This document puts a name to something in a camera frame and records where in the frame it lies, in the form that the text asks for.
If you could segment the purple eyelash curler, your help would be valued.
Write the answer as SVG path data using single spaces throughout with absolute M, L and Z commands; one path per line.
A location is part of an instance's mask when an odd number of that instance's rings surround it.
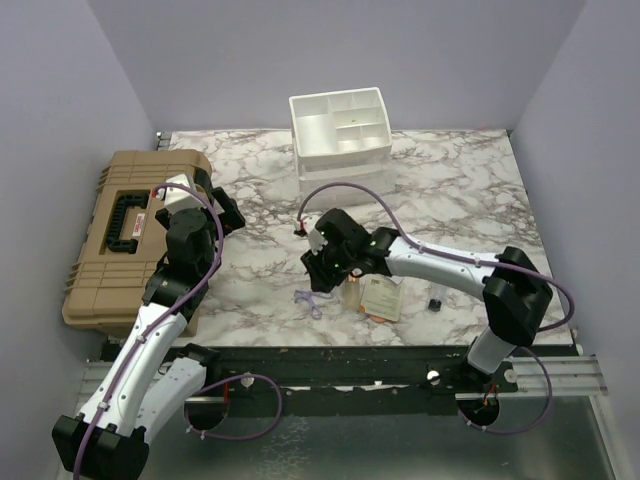
M 329 300 L 332 299 L 334 295 L 332 293 L 321 293 L 321 292 L 313 292 L 310 290 L 299 290 L 296 289 L 293 294 L 293 302 L 298 304 L 300 302 L 305 302 L 309 308 L 309 314 L 312 319 L 320 320 L 322 318 L 322 312 L 318 305 L 316 304 L 317 300 Z

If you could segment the white makeup organizer with drawers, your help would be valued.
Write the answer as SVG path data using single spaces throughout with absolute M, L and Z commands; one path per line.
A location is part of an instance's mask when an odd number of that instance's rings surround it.
M 377 87 L 289 98 L 299 198 L 348 182 L 382 195 L 395 190 L 392 133 Z

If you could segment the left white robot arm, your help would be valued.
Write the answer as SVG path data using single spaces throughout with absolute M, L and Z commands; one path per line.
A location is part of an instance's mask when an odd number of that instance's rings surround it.
M 166 251 L 147 282 L 130 334 L 99 387 L 73 416 L 60 416 L 52 438 L 75 479 L 137 479 L 152 441 L 186 399 L 214 392 L 221 371 L 201 347 L 179 355 L 155 378 L 220 268 L 226 235 L 244 227 L 237 203 L 201 169 L 151 191 L 166 230 Z

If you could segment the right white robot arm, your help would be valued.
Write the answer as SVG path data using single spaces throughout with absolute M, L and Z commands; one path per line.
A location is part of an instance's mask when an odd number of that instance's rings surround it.
M 488 326 L 459 367 L 461 383 L 472 391 L 491 384 L 516 348 L 532 345 L 553 297 L 529 257 L 515 247 L 472 254 L 431 246 L 398 228 L 368 232 L 336 208 L 315 221 L 302 221 L 296 234 L 309 244 L 301 261 L 314 292 L 330 292 L 351 273 L 376 274 L 426 280 L 482 301 Z

